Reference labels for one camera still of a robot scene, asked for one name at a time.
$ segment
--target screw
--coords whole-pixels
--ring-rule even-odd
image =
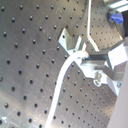
[[[3,12],[5,10],[4,6],[1,7],[1,11]]]
[[[15,22],[15,18],[14,18],[14,17],[12,18],[12,22],[13,22],[13,23]]]
[[[39,9],[39,8],[40,8],[40,6],[39,6],[39,5],[37,5],[37,6],[36,6],[36,8],[37,8],[37,9]]]
[[[117,83],[117,87],[118,87],[118,88],[121,87],[121,83],[120,83],[120,82]]]

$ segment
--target metal surface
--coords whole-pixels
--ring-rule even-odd
[[[124,97],[127,97],[127,95],[128,95],[128,93],[127,93],[128,92],[128,86],[127,86],[127,81],[128,80],[127,79],[128,79],[128,63],[127,63],[127,66],[126,66],[126,70],[125,70],[125,74],[124,74],[120,94],[119,94],[119,97],[116,101],[115,109],[113,111],[112,117],[110,119],[110,122],[109,122],[107,128],[113,128],[113,127],[115,127],[115,128],[121,128],[121,127],[127,128],[128,127],[128,121],[127,121],[128,101],[123,100]]]
[[[93,51],[86,37],[86,1],[1,0],[0,8],[0,128],[43,128],[68,57],[58,43],[62,29],[81,35],[87,51]],[[92,1],[90,31],[100,50],[120,40],[107,12],[102,0]],[[95,87],[73,63],[51,128],[105,128],[115,101],[107,85]]]

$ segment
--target metal component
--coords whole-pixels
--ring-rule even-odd
[[[1,0],[0,4],[1,8],[4,7],[4,11],[0,11],[0,75],[3,77],[3,81],[0,82],[0,120],[2,121],[0,127],[44,127],[52,103],[50,96],[53,96],[58,73],[65,62],[65,55],[68,59],[68,54],[58,43],[62,28],[66,27],[71,37],[73,35],[82,37],[80,50],[92,52],[92,46],[86,36],[88,4],[85,0],[79,0],[79,3],[73,0],[14,0],[13,2]],[[108,23],[106,19],[108,9],[104,6],[103,1],[94,0],[92,4],[91,36],[100,50],[103,47],[111,47],[120,40],[117,29],[113,24]],[[78,74],[79,70],[81,71],[75,62],[68,69],[52,128],[67,128],[68,126],[85,128],[88,127],[88,123],[90,128],[107,127],[116,95],[107,85],[102,85],[104,90],[95,87],[93,80],[85,77],[82,71]]]
[[[128,1],[127,0],[104,0],[104,3],[111,10],[116,10],[118,12],[124,12],[128,10]]]
[[[101,78],[102,78],[102,74],[100,72],[96,72],[93,82],[97,87],[101,86]]]

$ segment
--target white cable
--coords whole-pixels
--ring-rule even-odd
[[[47,118],[47,121],[46,121],[46,124],[45,124],[45,128],[50,128],[50,125],[51,125],[51,122],[52,122],[52,119],[53,119],[53,116],[55,114],[55,110],[56,110],[56,107],[57,107],[62,82],[63,82],[64,76],[66,74],[66,71],[69,68],[69,66],[71,65],[71,63],[79,57],[80,58],[83,58],[83,57],[88,58],[89,55],[86,51],[75,52],[74,54],[72,54],[65,61],[65,63],[63,64],[63,66],[60,70],[60,73],[59,73],[59,76],[58,76],[58,79],[57,79],[57,85],[56,85],[55,91],[54,91],[54,97],[53,97],[52,105],[51,105],[50,112],[49,112],[49,115],[48,115],[48,118]]]
[[[90,43],[92,44],[92,46],[94,47],[96,52],[99,52],[98,46],[96,45],[96,43],[94,42],[94,40],[92,39],[92,37],[90,36],[90,22],[91,22],[91,3],[92,0],[88,0],[88,25],[87,25],[87,38],[90,41]]]

